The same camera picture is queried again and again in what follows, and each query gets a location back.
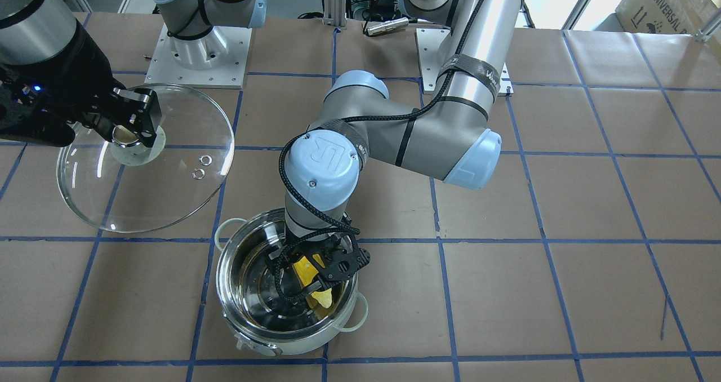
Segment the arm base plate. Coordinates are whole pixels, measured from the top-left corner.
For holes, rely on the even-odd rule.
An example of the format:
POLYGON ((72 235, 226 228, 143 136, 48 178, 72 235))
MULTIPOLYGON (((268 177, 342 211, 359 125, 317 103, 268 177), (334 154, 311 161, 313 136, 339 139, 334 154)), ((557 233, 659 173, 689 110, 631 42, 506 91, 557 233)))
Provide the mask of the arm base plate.
POLYGON ((184 41, 163 26, 144 82, 242 89, 253 32, 215 26, 203 38, 184 41))
POLYGON ((418 59, 425 94, 433 94, 438 86, 437 76, 448 71, 459 70, 475 77, 490 90, 497 90, 497 96, 510 96, 514 90, 507 67, 500 70, 485 61, 479 61, 465 54, 443 56, 441 48, 449 37, 446 29, 417 28, 416 42, 418 59))

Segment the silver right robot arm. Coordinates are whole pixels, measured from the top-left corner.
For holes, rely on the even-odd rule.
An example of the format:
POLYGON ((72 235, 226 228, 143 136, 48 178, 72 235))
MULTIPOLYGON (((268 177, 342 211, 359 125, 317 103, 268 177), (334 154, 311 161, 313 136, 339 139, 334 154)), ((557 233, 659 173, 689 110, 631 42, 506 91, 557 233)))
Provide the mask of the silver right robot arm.
MULTIPOLYGON (((222 29, 262 27, 267 0, 144 0, 142 10, 162 17, 159 52, 182 72, 211 71, 232 60, 222 29)), ((159 95, 115 78, 65 0, 2 0, 2 140, 64 148, 79 125, 121 148, 159 148, 161 122, 159 95)))

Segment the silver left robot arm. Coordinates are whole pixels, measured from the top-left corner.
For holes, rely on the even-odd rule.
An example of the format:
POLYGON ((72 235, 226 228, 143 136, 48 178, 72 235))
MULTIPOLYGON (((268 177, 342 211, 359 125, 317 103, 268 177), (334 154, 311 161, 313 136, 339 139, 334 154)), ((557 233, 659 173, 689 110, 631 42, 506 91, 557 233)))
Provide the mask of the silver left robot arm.
POLYGON ((392 101, 371 72, 350 70, 325 96, 308 130, 282 149, 283 246, 269 253, 275 289, 295 305, 348 281, 370 261, 345 213, 368 159, 481 189, 500 156, 487 126, 524 0, 398 0, 402 11, 450 28, 439 48, 433 99, 392 101))

